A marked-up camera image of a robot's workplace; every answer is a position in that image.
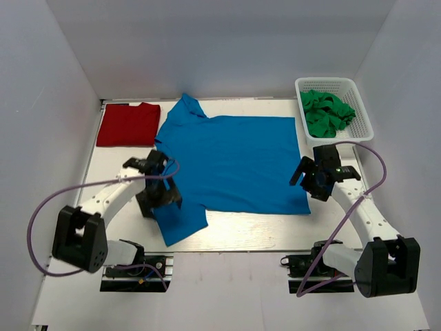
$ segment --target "red cloth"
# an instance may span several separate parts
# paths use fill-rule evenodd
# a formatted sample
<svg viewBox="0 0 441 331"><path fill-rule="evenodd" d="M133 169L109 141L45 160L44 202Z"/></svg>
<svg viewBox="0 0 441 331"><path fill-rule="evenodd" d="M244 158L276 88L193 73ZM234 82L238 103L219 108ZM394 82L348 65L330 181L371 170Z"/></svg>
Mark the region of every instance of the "red cloth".
<svg viewBox="0 0 441 331"><path fill-rule="evenodd" d="M106 105L96 146L153 146L158 132L161 107Z"/></svg>

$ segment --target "blue t-shirt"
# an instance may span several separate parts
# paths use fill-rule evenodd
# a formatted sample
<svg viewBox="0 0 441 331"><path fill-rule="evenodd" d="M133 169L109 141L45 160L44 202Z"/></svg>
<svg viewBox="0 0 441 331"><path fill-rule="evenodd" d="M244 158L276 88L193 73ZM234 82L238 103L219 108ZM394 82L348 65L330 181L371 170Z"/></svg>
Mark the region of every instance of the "blue t-shirt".
<svg viewBox="0 0 441 331"><path fill-rule="evenodd" d="M183 203L223 212L310 213L306 192L289 185L300 162L292 117L208 118L184 94L161 126L156 147L181 166L174 180ZM170 219L168 208L155 213L160 226Z"/></svg>

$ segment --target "black clamp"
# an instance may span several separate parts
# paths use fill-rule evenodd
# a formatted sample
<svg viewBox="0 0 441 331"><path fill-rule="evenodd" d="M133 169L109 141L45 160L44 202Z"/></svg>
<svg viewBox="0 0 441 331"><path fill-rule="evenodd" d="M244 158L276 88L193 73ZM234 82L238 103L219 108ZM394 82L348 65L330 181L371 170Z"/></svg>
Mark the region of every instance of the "black clamp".
<svg viewBox="0 0 441 331"><path fill-rule="evenodd" d="M374 238L357 262L358 289L367 298L415 292L419 263L420 245L414 238Z"/></svg>
<svg viewBox="0 0 441 331"><path fill-rule="evenodd" d="M84 229L83 235L76 229ZM60 210L52 255L88 272L96 272L107 257L105 223L101 215L82 212L70 206Z"/></svg>
<svg viewBox="0 0 441 331"><path fill-rule="evenodd" d="M146 159L132 157L123 164L123 167L137 169L141 174L158 176L163 173L169 162L169 158L164 153L152 150ZM145 180L145 189L136 195L143 217L154 219L152 210L162 205L176 203L181 208L182 197L173 178L169 177L165 181Z"/></svg>
<svg viewBox="0 0 441 331"><path fill-rule="evenodd" d="M303 157L289 181L290 185L296 185L300 176L305 174L300 182L303 190L309 192L314 199L327 201L335 182L341 183L345 179L361 180L354 167L342 166L335 145L314 147L313 151L315 160Z"/></svg>
<svg viewBox="0 0 441 331"><path fill-rule="evenodd" d="M326 241L317 241L311 249L311 254L287 255L280 260L280 264L289 268L288 276L292 278L303 278L306 275L312 262L316 259L318 253L322 250ZM333 240L331 244L342 244L339 240ZM312 271L312 277L334 277L338 271L328 267L320 259L317 266Z"/></svg>

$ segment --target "cable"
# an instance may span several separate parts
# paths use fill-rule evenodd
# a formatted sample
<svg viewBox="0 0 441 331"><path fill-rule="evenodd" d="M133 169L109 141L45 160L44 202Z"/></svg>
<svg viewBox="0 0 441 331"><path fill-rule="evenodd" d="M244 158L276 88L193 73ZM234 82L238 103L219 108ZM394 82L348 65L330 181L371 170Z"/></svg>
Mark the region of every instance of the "cable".
<svg viewBox="0 0 441 331"><path fill-rule="evenodd" d="M297 294L296 296L298 298L303 297L305 294L310 293L311 291L316 290L317 288L320 288L326 284L331 283L332 281L335 281L336 279L339 279L340 277L343 277L343 274L339 274L331 279L328 279L327 281L322 281L321 283L311 286L310 288L307 288L306 290L303 290L308 278L311 276L311 273L313 272L314 268L317 266L318 262L320 261L320 259L322 258L323 254L325 253L326 249L329 247L329 245L331 245L331 242L334 240L334 238L336 237L336 235L338 234L338 232L341 230L341 228L343 227L343 225L346 223L346 221L349 219L349 217L351 216L352 212L362 203L363 199L370 193L372 193L372 191L374 191L376 188L378 188L380 185L382 185L384 183L384 181L386 180L387 177L387 169L386 169L386 163L384 162L383 158L372 148L363 145L361 143L357 143L355 141L342 141L342 142L338 142L335 143L334 145L341 145L344 143L350 143L350 144L354 144L360 147L363 147L365 149L367 149L368 151L372 152L380 161L381 166L383 168L383 176L381 178L381 180L375 184L374 186L372 186L371 188L369 188L363 195L360 195L360 197L356 200L356 202L348 209L346 215L343 217L343 219L341 220L341 222L337 225L337 228L332 232L331 236L329 237L329 239L327 240L327 242L325 243L325 245L323 246L322 250L317 254L316 259L312 262L312 264L309 266L308 271L306 272L305 277L303 277L302 282L300 283L300 286L297 289Z"/></svg>
<svg viewBox="0 0 441 331"><path fill-rule="evenodd" d="M126 178L110 179L107 181L95 181L95 182L91 182L91 183L83 183L83 184L79 184L79 185L69 186L67 188L62 188L61 190L58 190L58 191L52 193L50 196L48 196L42 202L40 202L40 204L37 206L35 211L32 213L32 216L30 217L30 220L29 220L28 230L26 232L26 243L28 245L28 252L29 252L30 259L32 260L32 263L45 276L65 277L65 276L71 276L73 274L78 274L78 273L82 272L82 270L64 272L61 274L50 272L50 271L47 271L43 266L41 266L41 264L37 261L37 258L35 257L34 249L32 247L32 227L34 226L35 219L36 219L38 213L40 212L40 210L43 208L43 206L45 204L47 204L53 198L59 196L60 194L69 192L69 191L78 190L79 188L89 188L91 186L98 186L98 185L104 185L104 184L117 184L117 183L121 183L124 181L138 181L141 179L167 179L167 178L173 177L179 171L179 168L180 168L179 162L176 160L174 160L174 162L176 162L176 170L173 171L171 174L167 174L164 176L151 176L151 175L133 176L133 177L126 177Z"/></svg>
<svg viewBox="0 0 441 331"><path fill-rule="evenodd" d="M145 268L149 268L151 269L153 272L155 272L159 279L161 280L161 282L163 283L163 286L165 288L165 290L167 291L167 284L164 281L164 277L162 277L161 273L158 271L158 269L156 269L154 266L150 265L150 264L134 264L134 265L116 265L114 267L114 269L119 269L119 270L127 270L127 269L134 269L134 268L141 268L141 267L145 267Z"/></svg>
<svg viewBox="0 0 441 331"><path fill-rule="evenodd" d="M147 279L150 277L150 276L152 276L154 274L154 271L152 270L151 272L149 272L148 274L147 274L147 276L145 276L144 278L143 278L143 281L147 281Z"/></svg>
<svg viewBox="0 0 441 331"><path fill-rule="evenodd" d="M142 268L141 271L138 272L137 274L131 274L131 273L129 273L129 272L127 272L127 274L128 274L129 276L136 277L136 276L139 276L140 274L142 274L143 271L144 271L144 269L145 269L145 268Z"/></svg>
<svg viewBox="0 0 441 331"><path fill-rule="evenodd" d="M172 159L171 162L167 162L165 169L163 171L163 175L167 174L167 171L174 165L175 159Z"/></svg>

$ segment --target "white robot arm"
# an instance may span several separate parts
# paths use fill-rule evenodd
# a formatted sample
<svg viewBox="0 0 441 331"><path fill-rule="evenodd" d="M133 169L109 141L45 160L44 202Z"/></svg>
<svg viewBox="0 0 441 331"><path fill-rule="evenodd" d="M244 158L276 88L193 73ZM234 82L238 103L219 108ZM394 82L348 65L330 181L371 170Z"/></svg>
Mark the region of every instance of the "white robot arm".
<svg viewBox="0 0 441 331"><path fill-rule="evenodd" d="M360 175L353 167L341 166L336 146L314 148L314 160L303 157L290 184L304 177L301 186L321 201L333 197L348 212L365 193ZM383 217L371 197L364 197L350 215L352 225L362 242L363 251L347 248L333 241L322 255L316 274L335 270L351 277L365 297L410 293L416 290L420 246L414 238L404 238ZM325 242L311 250L314 260Z"/></svg>
<svg viewBox="0 0 441 331"><path fill-rule="evenodd" d="M91 199L76 208L66 206L58 216L52 254L69 264L88 272L96 272L103 265L131 265L142 260L144 248L131 241L107 240L105 229L116 213L133 197L146 218L154 218L152 210L162 205L177 203L181 195L171 177L167 186L159 176L169 159L162 152L152 150L146 159L131 158L119 172L118 183L105 186ZM127 180L145 175L145 180Z"/></svg>

